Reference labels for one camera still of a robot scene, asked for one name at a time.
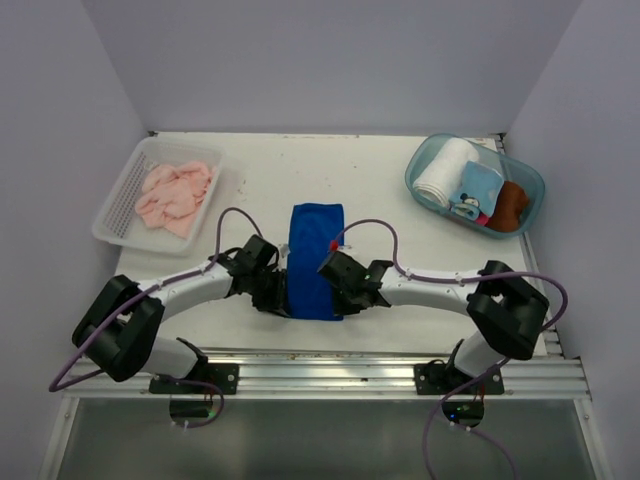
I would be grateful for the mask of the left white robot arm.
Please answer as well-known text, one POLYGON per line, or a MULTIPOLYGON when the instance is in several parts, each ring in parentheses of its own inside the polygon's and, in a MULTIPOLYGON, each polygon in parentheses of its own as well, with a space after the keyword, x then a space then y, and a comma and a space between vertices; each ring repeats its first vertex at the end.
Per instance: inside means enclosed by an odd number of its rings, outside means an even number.
POLYGON ((273 244, 253 235, 244 246, 174 276, 144 282, 115 276, 74 330, 72 343, 116 382, 145 372, 197 392, 213 381, 208 360, 187 340, 159 337, 160 325, 200 304, 243 294, 254 309, 288 317, 286 272, 277 266, 278 255, 273 244))

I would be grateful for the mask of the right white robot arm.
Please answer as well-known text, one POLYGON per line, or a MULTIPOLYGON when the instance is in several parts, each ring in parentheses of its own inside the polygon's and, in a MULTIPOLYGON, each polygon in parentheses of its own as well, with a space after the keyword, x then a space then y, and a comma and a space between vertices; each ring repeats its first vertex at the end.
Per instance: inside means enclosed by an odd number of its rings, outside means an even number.
POLYGON ((462 273, 402 274, 390 261, 374 260, 365 267, 335 251, 318 273, 331 286, 334 310, 342 316, 373 307, 416 306, 469 317, 476 332, 458 342, 438 374, 461 393, 501 361, 531 359, 549 309, 546 296, 500 261, 462 273))

